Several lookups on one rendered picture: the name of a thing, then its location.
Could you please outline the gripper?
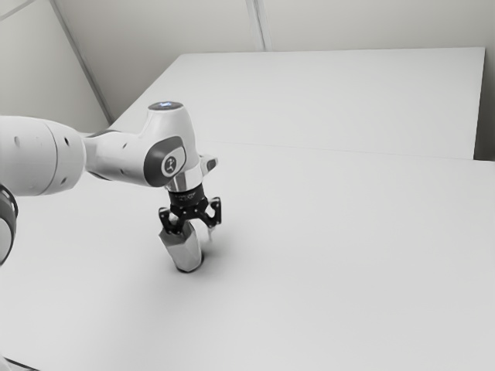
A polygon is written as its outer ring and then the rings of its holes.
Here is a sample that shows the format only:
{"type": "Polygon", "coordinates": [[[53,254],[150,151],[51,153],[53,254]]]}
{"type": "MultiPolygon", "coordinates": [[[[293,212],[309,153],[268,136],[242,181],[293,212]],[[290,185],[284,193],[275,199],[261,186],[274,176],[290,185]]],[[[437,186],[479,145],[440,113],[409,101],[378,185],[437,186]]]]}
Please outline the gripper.
{"type": "Polygon", "coordinates": [[[222,223],[220,197],[207,199],[203,185],[184,192],[169,192],[170,208],[159,209],[159,219],[167,234],[181,234],[186,220],[199,219],[201,222],[199,239],[201,243],[213,240],[215,228],[222,223]]]}

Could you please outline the grey faceted mug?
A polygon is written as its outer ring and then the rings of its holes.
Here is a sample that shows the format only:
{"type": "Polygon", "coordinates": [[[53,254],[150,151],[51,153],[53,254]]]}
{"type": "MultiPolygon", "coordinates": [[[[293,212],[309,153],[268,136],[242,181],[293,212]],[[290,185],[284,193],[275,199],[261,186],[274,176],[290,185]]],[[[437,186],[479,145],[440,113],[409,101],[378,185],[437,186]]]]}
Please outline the grey faceted mug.
{"type": "Polygon", "coordinates": [[[202,265],[200,237],[190,221],[185,223],[179,234],[167,233],[162,228],[159,237],[178,271],[191,273],[202,265]]]}

